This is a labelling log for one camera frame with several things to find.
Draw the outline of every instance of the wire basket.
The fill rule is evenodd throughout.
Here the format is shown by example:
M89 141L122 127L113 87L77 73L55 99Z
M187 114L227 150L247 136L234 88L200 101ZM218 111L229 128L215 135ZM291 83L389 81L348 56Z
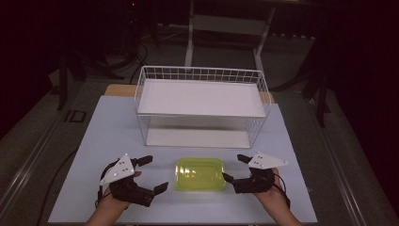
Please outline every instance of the wire basket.
M178 84L183 86L192 86L195 84L199 84L202 87L209 88L211 85L223 85L224 87L220 87L220 90L224 90L227 85L227 88L234 90L234 92L239 93L239 88L243 87L252 87L256 89L256 96L259 99L259 107L262 110L261 117L251 117L251 114L247 115L234 115L231 112L227 114L203 114L200 113L202 109L199 110L199 113L190 111L191 108L195 108L198 105L196 103L190 103L186 105L191 105L195 107L187 107L190 109L186 109L187 111L184 112L161 112L162 107L159 106L158 108L160 111L158 113L153 113L149 111L143 111L143 99L144 96L148 96L149 91L151 91L149 85L150 82L167 82L172 84ZM190 98L192 96L193 90L189 91L182 91L180 95L182 97ZM215 101L217 98L223 98L225 93L218 93L217 95L212 96L209 98L209 101ZM155 95L156 98L164 98L164 94ZM206 102L207 100L197 99L197 101ZM254 71L254 70L239 70L239 69L223 69L223 68L201 68L201 67L163 67L163 66L144 66L141 69L140 77L138 79L137 88L136 88L136 95L135 95L135 109L137 118L140 124L141 134L143 136L144 142L147 145L155 145L155 146L187 146L187 147L216 147L216 148L250 148L252 144L255 142L256 137L258 136L260 130L263 127L263 124L266 120L266 117L270 110L271 104L271 96L268 92L267 85L264 79L263 72L261 71ZM194 141L192 143L182 143L178 142L178 144L173 143L159 143L153 144L153 141L149 142L149 135L151 134L151 129L155 126L159 126L163 124L163 128L172 128L175 126L176 128L182 129L185 127L188 132L197 133L195 130L199 129L202 134L198 135L195 134L193 139L200 140L200 139L212 139L213 137L218 136L218 132L223 133L221 136L222 138L227 139L227 143L231 143L231 139L234 137L229 137L226 133L230 134L237 134L237 131L242 132L245 131L246 134L246 144L215 144L214 142L210 142L208 144L198 144ZM179 136L184 136L187 134L187 131L182 133L178 133ZM158 136L159 139L167 139L170 138L170 132L167 134L163 134L162 136Z

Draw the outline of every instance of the gray floor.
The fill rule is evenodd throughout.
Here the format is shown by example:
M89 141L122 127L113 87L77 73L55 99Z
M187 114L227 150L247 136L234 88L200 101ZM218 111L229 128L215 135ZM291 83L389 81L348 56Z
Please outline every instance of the gray floor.
M161 37L168 37L173 32L176 30L161 31ZM248 48L252 40L232 45L231 40L212 41L205 39L206 35L196 36L193 66L255 68L251 49ZM149 50L146 61L151 65L183 66L184 39L186 33L183 32L163 40L160 48L156 48L151 40L145 40L143 43ZM312 40L268 38L262 53L268 86L274 87L293 78L311 44ZM0 141L0 192L7 194L0 203L0 207L6 207L0 210L0 224L17 226L36 223L47 187L56 169L79 146L99 97L109 84L128 83L135 68L136 65L133 65L118 72L126 77L122 81L110 80L95 73L90 73L84 83L71 81L70 99L63 111L56 111L57 96L46 95ZM321 128L314 117L313 100L305 100L300 95L302 87L303 84L299 84L273 95L281 108L310 191L319 221L315 225L399 225L334 93L328 92L327 104L331 112L326 113L327 127ZM64 122L68 110L86 111L88 115L81 123ZM36 159L33 162L37 164L26 164L32 159ZM41 225L47 225L46 220L71 162L70 159L52 185ZM23 180L13 183L15 176L22 175ZM16 183L21 183L18 187L23 189L14 189Z

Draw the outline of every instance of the white wire rack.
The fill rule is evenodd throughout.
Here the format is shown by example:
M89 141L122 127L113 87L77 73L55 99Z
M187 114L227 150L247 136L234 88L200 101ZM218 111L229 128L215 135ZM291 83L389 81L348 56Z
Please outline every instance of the white wire rack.
M223 83L223 84L249 84L252 87L256 87L259 93L260 106L262 107L264 117L237 117L237 116L213 116L203 117L201 114L152 114L140 112L139 108L142 105L142 97L144 88L146 87L147 81L154 80L168 80L168 81L201 81L210 83ZM144 138L144 142L147 145L149 143L149 133L152 128L152 123L158 123L159 121L164 122L171 127L176 125L178 121L179 127L182 127L182 123L193 128L199 128L203 130L203 126L207 129L214 131L220 131L223 129L234 130L239 127L239 124L243 125L247 134L247 146L250 148L255 142L262 126L266 120L271 104L271 96L268 92L267 85L264 79L264 75L261 71L255 70L241 70L241 69L224 69L224 68L201 68L201 67L164 67L164 66L144 66L141 69L140 77L137 83L136 96L135 96L135 109L139 120L141 133ZM180 144L177 146L190 146L186 144Z

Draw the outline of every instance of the white table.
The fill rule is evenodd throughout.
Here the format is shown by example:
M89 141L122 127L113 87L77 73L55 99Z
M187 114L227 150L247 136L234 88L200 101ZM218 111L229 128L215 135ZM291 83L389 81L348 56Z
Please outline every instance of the white table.
M155 197L150 207L131 205L118 219L125 224L266 224L267 215L252 194L235 194L226 184L218 192L176 190L175 166L182 157L216 157L234 178L249 176L248 166L237 160L241 153L267 153L287 160L279 169L291 199L291 209L304 223L317 222L295 153L278 105L271 112L251 149L190 149L146 147L140 134L132 97L103 96L93 114L65 183L59 193L50 223L83 223L94 211L100 176L104 168L125 153L132 158L152 155L137 183L153 189L169 182L168 190Z

